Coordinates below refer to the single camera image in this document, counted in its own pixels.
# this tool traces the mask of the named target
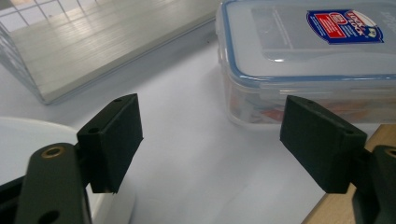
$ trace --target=red and blue label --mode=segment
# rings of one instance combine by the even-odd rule
[[[308,11],[306,18],[315,33],[329,44],[384,42],[379,27],[364,14],[352,9]]]

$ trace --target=brown wooden surface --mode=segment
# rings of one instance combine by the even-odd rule
[[[396,147],[396,124],[381,125],[367,141],[366,149],[372,151],[377,145]],[[355,223],[352,210],[353,185],[347,194],[326,194],[304,220],[304,224]]]

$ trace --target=white tabletop surface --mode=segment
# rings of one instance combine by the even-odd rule
[[[301,223],[323,191],[278,141],[278,125],[247,130],[226,118],[217,50],[211,22],[53,105],[0,67],[0,117],[78,130],[111,100],[137,92],[145,139],[111,223],[130,215],[132,191],[134,224]]]

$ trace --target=white plate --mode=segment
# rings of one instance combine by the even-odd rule
[[[77,142],[77,131],[60,124],[34,120],[0,118],[0,185],[25,175],[30,156],[42,147],[54,143]],[[111,194],[93,194],[87,187],[92,220],[103,219],[112,203]]]

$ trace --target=label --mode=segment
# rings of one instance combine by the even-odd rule
[[[352,9],[308,11],[312,30],[329,44],[383,43],[379,27],[367,16]]]

